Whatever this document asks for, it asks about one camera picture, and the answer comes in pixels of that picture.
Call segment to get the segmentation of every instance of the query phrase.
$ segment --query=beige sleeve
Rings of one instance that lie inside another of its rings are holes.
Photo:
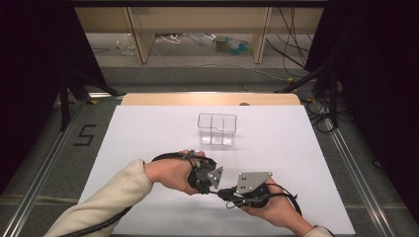
[[[315,226],[310,232],[306,233],[302,237],[331,237],[333,236],[330,232],[323,226]]]
[[[61,236],[102,223],[151,192],[143,161],[134,160],[86,201],[64,211],[44,236]],[[88,236],[110,236],[117,223]]]

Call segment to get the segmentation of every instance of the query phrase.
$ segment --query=wire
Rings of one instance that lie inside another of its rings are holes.
[[[216,38],[216,35],[214,35],[214,34],[210,34],[210,36],[208,36],[207,34],[201,33],[201,35],[203,37],[206,37],[206,38],[210,39],[210,40],[215,40],[215,38]]]
[[[301,51],[301,47],[298,45],[298,41],[297,41],[297,39],[296,39],[296,33],[295,33],[295,25],[294,25],[294,23],[293,23],[293,20],[294,20],[294,15],[295,15],[295,8],[294,8],[294,7],[292,7],[292,8],[291,8],[292,21],[291,21],[291,24],[290,24],[290,25],[288,24],[288,22],[287,22],[287,20],[286,20],[286,18],[285,18],[285,16],[284,16],[284,14],[283,14],[282,9],[281,9],[281,8],[279,8],[279,10],[280,10],[280,13],[281,13],[281,17],[283,18],[283,21],[284,21],[284,23],[286,24],[287,30],[288,30],[288,32],[289,32],[289,38],[288,38],[288,40],[287,40],[286,47],[287,47],[287,45],[289,45],[290,38],[292,38],[292,39],[293,39],[293,41],[294,41],[294,43],[295,43],[295,45],[296,45],[296,48],[297,48],[297,52],[298,52],[298,54],[299,54],[299,57],[300,57],[300,59],[301,59],[302,63],[303,63],[303,64],[305,64],[305,62],[306,62],[306,58],[305,58],[304,54],[303,54],[303,53],[302,53],[302,51]]]
[[[296,65],[298,65],[301,68],[304,68],[304,65],[302,65],[301,63],[295,61],[294,59],[292,59],[290,56],[286,55],[284,52],[280,51],[279,49],[277,49],[276,47],[274,47],[269,41],[268,39],[266,39],[266,42],[278,53],[280,53],[282,56],[286,57],[287,59],[289,59],[290,61],[292,61],[293,63],[295,63]]]
[[[178,43],[181,43],[181,41],[178,40],[178,36],[184,36],[184,35],[185,34],[181,34],[181,35],[178,35],[178,34],[177,35],[170,35],[169,36],[170,39],[166,39],[165,37],[163,37],[163,36],[160,35],[161,39],[157,39],[156,42],[168,41],[168,42],[171,42],[171,43],[178,44]]]
[[[280,35],[279,35],[279,34],[277,34],[277,37],[278,37],[278,39],[280,39],[280,41],[282,41],[283,43],[287,43],[285,40],[281,39],[281,37],[280,37]],[[309,49],[302,48],[302,47],[298,47],[297,45],[293,45],[293,44],[290,44],[290,43],[289,43],[289,46],[291,46],[291,47],[295,47],[295,48],[299,48],[299,49],[304,50],[304,51],[310,51]]]
[[[255,196],[237,196],[236,187],[233,187],[231,189],[226,190],[220,190],[218,192],[209,192],[210,194],[218,195],[220,198],[226,201],[225,207],[227,209],[232,209],[235,207],[241,207],[243,205],[249,205],[258,208],[257,206],[253,205],[255,203],[262,202],[263,205],[265,205],[269,198],[274,197],[286,197],[290,200],[290,202],[293,204],[293,207],[295,210],[301,214],[301,209],[299,208],[298,203],[296,202],[297,196],[293,196],[288,190],[286,190],[284,187],[278,185],[278,184],[266,184],[264,183],[266,187],[268,186],[275,186],[280,188],[282,191],[276,194],[269,194],[269,192],[264,193],[261,196],[255,195]]]
[[[240,66],[240,65],[236,65],[236,64],[222,65],[222,64],[215,64],[215,63],[207,63],[207,64],[197,64],[197,65],[190,65],[190,64],[188,64],[188,65],[177,65],[177,66],[175,66],[175,65],[171,65],[171,64],[167,63],[167,62],[164,60],[163,56],[162,56],[162,55],[161,55],[161,54],[157,51],[157,49],[156,49],[154,46],[152,46],[152,48],[153,48],[153,50],[157,53],[157,55],[159,55],[159,56],[160,56],[160,59],[162,59],[162,60],[165,62],[165,64],[166,64],[167,66],[169,66],[169,67],[174,67],[174,68],[177,68],[177,67],[197,67],[197,66],[198,66],[198,67],[207,67],[207,66],[218,66],[218,67],[238,67],[238,68],[246,69],[246,70],[249,70],[249,71],[252,71],[252,72],[260,73],[260,74],[263,74],[263,75],[266,75],[266,76],[272,77],[272,78],[277,79],[277,80],[280,80],[280,81],[287,81],[287,79],[284,79],[284,78],[280,78],[280,77],[273,76],[273,75],[271,75],[271,74],[269,74],[269,73],[267,73],[267,72],[254,70],[254,69],[247,68],[247,67]]]
[[[303,101],[305,103],[305,108],[307,110],[307,112],[309,113],[308,117],[311,120],[311,125],[314,126],[318,131],[323,132],[323,133],[327,133],[327,132],[331,132],[333,130],[335,130],[338,125],[333,123],[333,119],[331,118],[330,113],[326,112],[326,106],[325,106],[325,102],[323,102],[320,99],[307,99]],[[312,109],[312,105],[317,104],[318,109],[315,111]],[[341,105],[341,103],[337,104],[338,108],[342,108],[344,106]],[[343,119],[341,118],[341,116],[343,115],[348,115],[349,112],[348,110],[346,110],[346,108],[344,107],[343,110],[340,110],[338,112],[336,112],[336,119],[340,120],[340,121],[344,121],[347,123],[353,123],[352,118],[349,119]],[[321,123],[323,121],[325,121],[326,119],[330,119],[330,121],[333,123],[332,127],[329,129],[323,129],[320,127]]]

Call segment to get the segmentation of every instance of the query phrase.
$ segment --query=white paper sheet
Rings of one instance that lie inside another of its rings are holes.
[[[201,145],[200,113],[237,115],[233,146]],[[203,150],[223,166],[220,188],[237,185],[240,172],[269,171],[293,195],[303,216],[335,234],[354,234],[329,169],[302,106],[182,107],[120,106],[115,110],[80,201],[91,196],[131,160],[146,162],[183,149]],[[187,196],[154,185],[121,220],[116,234],[292,234],[265,220],[227,209],[216,195]]]

